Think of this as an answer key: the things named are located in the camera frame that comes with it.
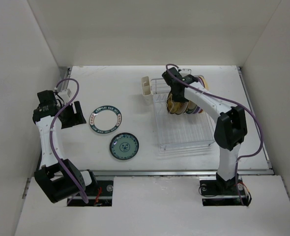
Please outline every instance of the white table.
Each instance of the white table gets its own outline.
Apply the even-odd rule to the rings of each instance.
[[[236,66],[183,66],[191,68],[192,74],[202,74],[209,83],[210,91],[249,107],[242,81]],[[216,143],[194,153],[160,155],[153,106],[145,104],[141,92],[141,78],[161,78],[164,66],[74,66],[71,78],[80,83],[79,100],[85,119],[99,106],[112,105],[122,113],[122,124],[114,133],[98,135],[89,124],[62,130],[66,157],[78,169],[92,170],[216,170],[219,165],[219,148]],[[76,85],[68,87],[75,92]],[[248,135],[240,154],[257,150],[259,137],[251,117],[246,114]],[[109,151],[111,139],[118,133],[134,134],[140,149],[129,161],[118,161]],[[267,157],[261,151],[257,156],[241,160],[240,170],[268,170]]]
[[[66,207],[32,179],[15,236],[290,236],[281,178],[243,181],[250,207],[202,206],[196,177],[116,177],[112,207]]]

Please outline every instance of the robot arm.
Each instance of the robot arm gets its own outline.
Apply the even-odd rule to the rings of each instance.
[[[67,92],[60,92],[58,97],[63,102],[68,102],[66,96]],[[76,113],[74,113],[73,106],[70,104],[56,119],[52,129],[52,140],[55,147],[55,151],[71,173],[70,176],[66,170],[59,164],[58,160],[54,156],[50,146],[50,125],[54,119],[54,116],[62,108],[57,104],[56,97],[53,91],[43,91],[37,94],[40,104],[38,108],[33,112],[33,121],[37,125],[40,133],[42,157],[39,170],[34,173],[35,180],[47,195],[52,203],[56,203],[69,196],[77,194],[79,192],[78,187],[74,183],[75,180],[85,190],[86,186],[97,185],[97,181],[91,171],[80,172],[70,160],[65,158],[62,139],[60,131],[63,128],[69,128],[77,124],[86,123],[81,105],[79,102],[74,102]],[[55,174],[61,172],[63,176],[57,177]]]
[[[200,82],[193,82],[191,86],[210,93],[207,89],[203,87],[203,85]],[[184,97],[187,100],[190,100],[194,102],[195,104],[198,104],[199,107],[201,107],[206,113],[209,114],[209,116],[216,122],[216,129],[215,129],[215,141],[220,146],[220,156],[219,156],[219,167],[217,174],[224,180],[228,181],[230,179],[234,178],[234,170],[235,170],[235,164],[238,158],[239,150],[241,147],[241,142],[243,141],[242,136],[245,136],[246,131],[246,123],[245,123],[245,116],[241,117],[242,121],[244,122],[245,126],[245,132],[238,136],[238,140],[236,140],[233,144],[228,144],[226,135],[228,138],[234,138],[233,137],[233,128],[231,123],[233,122],[232,119],[230,119],[228,114],[233,115],[234,110],[236,108],[232,108],[229,106],[226,102],[223,102],[222,100],[206,96],[200,92],[197,92],[196,90],[192,88],[185,88],[184,90]],[[223,123],[225,120],[228,121],[228,125],[230,127],[227,128],[227,130],[222,130]]]
[[[204,92],[211,93],[203,87],[198,78],[192,75],[182,77],[175,67],[169,69],[169,73],[164,72],[162,77],[171,87],[174,101],[190,100],[216,122],[214,138],[220,147],[220,165],[216,174],[216,185],[223,191],[231,189],[235,185],[235,167],[240,146],[247,134],[244,109],[240,106],[232,107],[227,102],[205,95]],[[188,88],[174,77],[202,92]]]

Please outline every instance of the dish rack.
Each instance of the dish rack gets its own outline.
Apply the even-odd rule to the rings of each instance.
[[[214,127],[208,114],[169,114],[170,87],[162,78],[152,79],[150,90],[161,151],[208,146],[215,142]]]

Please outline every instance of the yellow plate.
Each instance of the yellow plate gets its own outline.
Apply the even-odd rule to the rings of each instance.
[[[177,115],[183,114],[188,108],[189,102],[181,102],[179,109],[175,112]]]
[[[201,79],[201,80],[203,80],[203,82],[204,82],[204,85],[205,85],[205,88],[207,89],[207,90],[209,90],[209,88],[208,88],[208,83],[206,82],[206,79],[204,78],[204,76],[199,76],[199,78]]]
[[[192,114],[196,110],[197,107],[198,106],[194,102],[189,101],[188,107],[185,111],[186,114]]]
[[[167,99],[167,111],[170,114],[174,114],[180,108],[180,105],[180,102],[173,101],[173,95],[170,92]]]

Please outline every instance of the purple cable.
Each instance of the purple cable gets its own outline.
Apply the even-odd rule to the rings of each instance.
[[[88,203],[88,197],[87,197],[87,195],[86,195],[86,193],[85,193],[85,190],[82,188],[82,186],[80,185],[80,183],[78,183],[78,181],[77,181],[76,178],[72,175],[72,173],[68,170],[68,168],[65,166],[65,164],[63,163],[63,161],[61,160],[61,158],[59,158],[59,156],[58,156],[58,154],[57,154],[57,152],[56,152],[55,146],[53,145],[53,138],[52,138],[52,133],[53,133],[53,130],[52,130],[52,129],[53,129],[53,126],[54,126],[54,124],[55,124],[55,122],[56,122],[58,116],[61,114],[61,112],[63,112],[63,110],[64,110],[68,105],[70,105],[70,104],[74,101],[75,97],[77,96],[77,94],[78,94],[78,92],[79,92],[79,90],[80,90],[80,85],[79,85],[79,83],[78,83],[76,80],[71,79],[71,78],[60,80],[60,81],[58,82],[58,84],[57,84],[56,87],[58,87],[59,84],[61,84],[61,83],[64,82],[64,81],[67,81],[67,80],[74,81],[74,82],[76,83],[76,85],[77,85],[77,90],[76,90],[76,93],[74,94],[74,96],[72,97],[72,99],[71,99],[68,103],[66,103],[66,104],[65,104],[65,105],[64,105],[64,106],[63,106],[63,107],[58,111],[58,113],[55,115],[55,117],[53,118],[53,120],[52,120],[52,122],[51,122],[51,125],[50,125],[50,133],[49,133],[49,134],[50,134],[50,147],[51,147],[51,149],[52,149],[52,152],[53,152],[54,156],[55,156],[56,159],[58,160],[58,163],[62,166],[62,168],[65,170],[65,172],[70,176],[70,178],[73,180],[73,182],[75,183],[75,185],[78,187],[78,189],[79,189],[79,191],[80,191],[80,195],[81,195],[83,201],[87,204],[87,203]]]
[[[198,79],[198,81],[203,85],[203,87],[205,87],[204,81],[198,76],[196,77]],[[201,107],[197,106],[195,111],[193,112],[193,114],[199,113],[202,110]]]
[[[166,71],[168,72],[168,74],[169,74],[171,77],[173,77],[175,80],[177,80],[179,83],[185,85],[185,86],[188,87],[188,88],[194,89],[194,90],[197,91],[197,92],[200,92],[200,93],[203,92],[202,90],[199,90],[198,88],[195,88],[195,87],[193,87],[193,86],[191,86],[191,85],[187,85],[187,84],[184,83],[182,80],[178,79],[176,76],[174,76],[174,75],[169,71],[168,66],[174,66],[174,67],[176,67],[176,68],[179,68],[179,67],[178,67],[177,65],[175,65],[175,64],[167,64],[167,65],[166,65]],[[242,108],[243,108],[244,110],[246,110],[247,113],[249,113],[249,115],[253,118],[254,122],[256,123],[256,125],[257,125],[257,127],[258,127],[258,129],[259,129],[259,138],[260,138],[260,146],[259,146],[259,149],[258,149],[256,152],[252,153],[252,154],[239,156],[239,157],[237,158],[237,162],[236,162],[236,165],[235,165],[235,171],[234,171],[234,175],[235,175],[235,185],[236,185],[236,188],[237,188],[237,192],[238,192],[238,195],[239,195],[239,198],[240,198],[241,204],[244,205],[244,204],[243,204],[243,201],[242,201],[242,197],[241,197],[240,191],[239,191],[239,189],[238,189],[238,175],[237,175],[237,173],[238,173],[238,163],[239,163],[239,160],[240,160],[241,158],[255,156],[255,155],[257,155],[257,154],[262,150],[262,148],[263,148],[263,132],[262,132],[262,127],[261,127],[261,125],[260,125],[258,119],[255,117],[255,115],[254,115],[254,114],[253,114],[253,113],[252,113],[248,108],[246,108],[245,106],[243,106],[242,104],[240,104],[240,103],[238,103],[238,102],[236,102],[236,101],[233,101],[233,100],[230,100],[230,99],[224,98],[224,97],[220,97],[220,96],[216,96],[216,95],[214,95],[214,94],[207,93],[207,92],[204,92],[204,95],[207,95],[207,96],[210,96],[210,97],[214,97],[214,98],[217,98],[217,99],[221,99],[221,100],[224,100],[224,101],[227,101],[227,102],[230,102],[230,103],[233,103],[233,104],[236,104],[236,105],[242,107]]]
[[[69,203],[73,200],[73,198],[74,198],[75,196],[76,196],[76,194],[74,194],[74,195],[70,198],[70,200],[67,201],[67,203],[66,203],[67,206],[69,205]]]

